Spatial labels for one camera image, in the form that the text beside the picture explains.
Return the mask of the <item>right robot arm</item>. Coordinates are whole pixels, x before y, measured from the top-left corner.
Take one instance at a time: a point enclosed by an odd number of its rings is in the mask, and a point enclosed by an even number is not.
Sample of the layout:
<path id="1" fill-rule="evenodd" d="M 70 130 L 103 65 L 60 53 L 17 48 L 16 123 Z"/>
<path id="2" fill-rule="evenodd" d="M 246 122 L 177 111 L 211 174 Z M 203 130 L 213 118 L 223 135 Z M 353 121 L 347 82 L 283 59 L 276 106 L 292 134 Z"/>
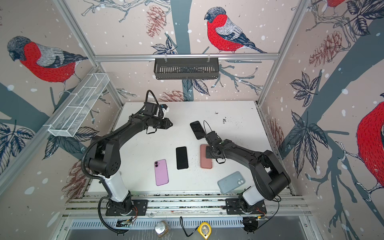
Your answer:
<path id="1" fill-rule="evenodd" d="M 291 179 L 278 157 L 270 150 L 256 152 L 234 142 L 222 140 L 215 131 L 205 135 L 209 145 L 206 155 L 211 159 L 233 160 L 252 173 L 254 185 L 239 195 L 239 206 L 244 213 L 251 213 L 263 200 L 272 201 L 291 183 Z"/>

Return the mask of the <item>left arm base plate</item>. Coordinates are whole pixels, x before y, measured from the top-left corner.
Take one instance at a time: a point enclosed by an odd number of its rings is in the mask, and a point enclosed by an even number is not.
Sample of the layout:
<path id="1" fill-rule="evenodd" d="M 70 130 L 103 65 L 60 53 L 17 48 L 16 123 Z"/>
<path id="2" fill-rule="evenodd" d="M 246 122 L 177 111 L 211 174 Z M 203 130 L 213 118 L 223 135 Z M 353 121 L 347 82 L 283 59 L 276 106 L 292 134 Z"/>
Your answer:
<path id="1" fill-rule="evenodd" d="M 106 216 L 123 217 L 123 216 L 145 216 L 148 200 L 127 200 L 125 202 L 114 202 L 109 200 L 107 203 Z"/>

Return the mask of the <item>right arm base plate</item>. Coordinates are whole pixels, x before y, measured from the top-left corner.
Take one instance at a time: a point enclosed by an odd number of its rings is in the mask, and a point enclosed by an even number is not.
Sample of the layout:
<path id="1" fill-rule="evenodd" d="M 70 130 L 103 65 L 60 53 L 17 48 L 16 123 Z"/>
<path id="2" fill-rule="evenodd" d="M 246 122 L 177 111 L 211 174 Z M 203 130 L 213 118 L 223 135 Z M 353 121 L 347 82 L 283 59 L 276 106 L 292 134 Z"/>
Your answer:
<path id="1" fill-rule="evenodd" d="M 249 205 L 245 200 L 235 198 L 225 199 L 225 206 L 223 206 L 223 210 L 226 210 L 228 215 L 267 214 L 264 201 L 259 201 L 254 205 Z"/>

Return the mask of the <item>black screen phone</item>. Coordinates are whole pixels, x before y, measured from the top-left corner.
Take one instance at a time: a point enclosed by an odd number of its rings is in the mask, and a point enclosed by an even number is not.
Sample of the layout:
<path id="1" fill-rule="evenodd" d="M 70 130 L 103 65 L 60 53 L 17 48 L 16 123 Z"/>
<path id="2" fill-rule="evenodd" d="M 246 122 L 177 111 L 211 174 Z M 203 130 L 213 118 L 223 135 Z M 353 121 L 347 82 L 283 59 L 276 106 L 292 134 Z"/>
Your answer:
<path id="1" fill-rule="evenodd" d="M 187 147 L 176 148 L 177 169 L 183 170 L 189 168 Z"/>

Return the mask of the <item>salmon pink phone case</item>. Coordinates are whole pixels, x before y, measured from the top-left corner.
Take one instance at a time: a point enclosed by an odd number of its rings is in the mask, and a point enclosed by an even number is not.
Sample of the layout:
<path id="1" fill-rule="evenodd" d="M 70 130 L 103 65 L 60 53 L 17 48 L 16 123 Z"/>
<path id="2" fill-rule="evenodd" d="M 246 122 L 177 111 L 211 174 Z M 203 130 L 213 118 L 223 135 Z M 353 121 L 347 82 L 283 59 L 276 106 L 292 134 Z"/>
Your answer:
<path id="1" fill-rule="evenodd" d="M 213 162 L 212 159 L 208 159 L 206 157 L 206 150 L 208 145 L 201 145 L 200 146 L 200 167 L 202 169 L 212 169 Z"/>

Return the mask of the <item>grey blue phone case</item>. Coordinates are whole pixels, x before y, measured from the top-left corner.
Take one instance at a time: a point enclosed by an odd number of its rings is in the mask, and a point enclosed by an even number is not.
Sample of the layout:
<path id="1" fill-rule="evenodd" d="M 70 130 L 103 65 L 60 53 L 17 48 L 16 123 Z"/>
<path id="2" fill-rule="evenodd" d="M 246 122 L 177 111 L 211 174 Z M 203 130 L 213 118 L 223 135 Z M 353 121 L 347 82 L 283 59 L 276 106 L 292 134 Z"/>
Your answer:
<path id="1" fill-rule="evenodd" d="M 236 171 L 223 179 L 218 180 L 217 184 L 222 194 L 227 194 L 242 186 L 246 180 L 239 171 Z"/>

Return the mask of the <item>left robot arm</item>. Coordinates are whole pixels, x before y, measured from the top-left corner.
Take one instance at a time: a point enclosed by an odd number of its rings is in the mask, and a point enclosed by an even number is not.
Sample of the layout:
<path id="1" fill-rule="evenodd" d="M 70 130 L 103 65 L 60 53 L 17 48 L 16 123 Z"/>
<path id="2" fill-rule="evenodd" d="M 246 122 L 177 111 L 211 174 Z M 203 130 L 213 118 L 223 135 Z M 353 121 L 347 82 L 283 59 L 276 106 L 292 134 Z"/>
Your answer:
<path id="1" fill-rule="evenodd" d="M 81 158 L 81 169 L 89 179 L 96 179 L 108 193 L 110 206 L 125 215 L 134 208 L 132 195 L 125 187 L 119 174 L 121 166 L 120 148 L 136 134 L 148 128 L 167 130 L 173 123 L 165 117 L 167 105 L 159 104 L 155 94 L 148 90 L 144 105 L 118 129 L 100 137 L 92 138 L 90 145 Z"/>

